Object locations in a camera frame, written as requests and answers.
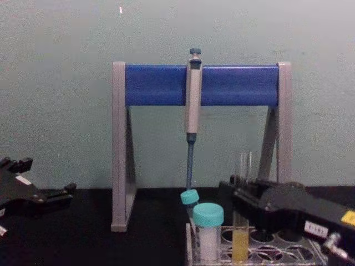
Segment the test tube rack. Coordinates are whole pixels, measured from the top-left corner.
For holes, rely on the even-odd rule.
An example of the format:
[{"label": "test tube rack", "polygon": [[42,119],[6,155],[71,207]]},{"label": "test tube rack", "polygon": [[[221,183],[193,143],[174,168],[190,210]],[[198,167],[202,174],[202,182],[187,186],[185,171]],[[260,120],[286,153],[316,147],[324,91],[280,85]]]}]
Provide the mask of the test tube rack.
[{"label": "test tube rack", "polygon": [[[268,106],[258,178],[268,180],[276,143],[276,178],[291,179],[291,65],[205,65],[201,106]],[[130,106],[185,105],[186,65],[112,68],[112,232],[127,230],[136,194]]]},{"label": "test tube rack", "polygon": [[276,234],[257,236],[254,227],[249,228],[248,260],[232,262],[233,227],[221,228],[221,248],[219,259],[215,262],[202,262],[198,256],[195,237],[191,225],[186,224],[186,266],[325,266],[327,258],[320,252],[316,242],[301,236],[296,239],[285,238],[282,231]]}]

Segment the micropipette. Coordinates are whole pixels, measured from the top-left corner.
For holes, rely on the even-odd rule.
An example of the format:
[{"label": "micropipette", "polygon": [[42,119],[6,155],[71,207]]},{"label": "micropipette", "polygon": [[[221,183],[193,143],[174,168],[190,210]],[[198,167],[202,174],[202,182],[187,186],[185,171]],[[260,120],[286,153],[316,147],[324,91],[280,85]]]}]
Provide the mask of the micropipette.
[{"label": "micropipette", "polygon": [[194,144],[197,137],[197,128],[199,125],[199,112],[201,105],[201,84],[202,84],[202,61],[200,59],[201,49],[190,49],[192,58],[187,62],[186,70],[186,113],[185,130],[187,150],[187,175],[186,189],[191,188],[192,181],[192,162],[194,158]]}]

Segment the yellow label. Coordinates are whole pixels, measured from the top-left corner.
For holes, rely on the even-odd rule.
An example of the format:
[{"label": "yellow label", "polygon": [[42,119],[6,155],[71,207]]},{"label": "yellow label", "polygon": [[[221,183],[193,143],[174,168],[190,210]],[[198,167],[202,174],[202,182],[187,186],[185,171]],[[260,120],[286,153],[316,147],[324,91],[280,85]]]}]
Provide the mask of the yellow label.
[{"label": "yellow label", "polygon": [[347,211],[341,221],[355,226],[355,211]]}]

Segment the clear plastic tube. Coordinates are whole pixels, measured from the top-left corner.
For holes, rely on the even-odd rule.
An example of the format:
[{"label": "clear plastic tube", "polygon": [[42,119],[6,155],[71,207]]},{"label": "clear plastic tube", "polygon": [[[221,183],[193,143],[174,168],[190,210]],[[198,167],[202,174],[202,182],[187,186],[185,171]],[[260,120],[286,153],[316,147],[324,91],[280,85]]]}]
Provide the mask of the clear plastic tube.
[{"label": "clear plastic tube", "polygon": [[221,227],[196,227],[196,246],[201,262],[215,262],[221,254]]},{"label": "clear plastic tube", "polygon": [[190,219],[190,223],[191,223],[191,227],[192,227],[192,231],[194,232],[194,234],[196,234],[196,225],[195,225],[195,222],[194,222],[194,219],[193,219],[193,210],[194,210],[194,207],[199,204],[198,201],[192,203],[192,204],[188,204],[188,205],[185,205],[186,207],[186,211],[187,211],[187,214],[189,215],[189,219]]},{"label": "clear plastic tube", "polygon": [[241,186],[246,186],[250,180],[252,165],[252,152],[249,150],[240,150],[237,154],[237,164],[235,176],[239,176]]},{"label": "clear plastic tube", "polygon": [[245,262],[248,260],[249,221],[242,215],[233,212],[232,261]]}]

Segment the white sticker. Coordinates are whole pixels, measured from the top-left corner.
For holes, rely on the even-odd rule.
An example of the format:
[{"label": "white sticker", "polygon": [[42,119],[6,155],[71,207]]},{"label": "white sticker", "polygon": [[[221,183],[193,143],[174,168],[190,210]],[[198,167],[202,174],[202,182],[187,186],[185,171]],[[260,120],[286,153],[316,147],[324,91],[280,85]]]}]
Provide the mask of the white sticker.
[{"label": "white sticker", "polygon": [[21,181],[22,183],[24,183],[25,185],[31,185],[32,183],[31,182],[29,182],[26,178],[24,178],[23,176],[17,176],[16,177],[16,179],[18,180],[18,181]]},{"label": "white sticker", "polygon": [[322,238],[327,238],[328,236],[328,228],[324,226],[320,226],[319,224],[312,223],[310,221],[306,221],[305,224],[305,232],[314,234],[315,236],[319,236]]}]

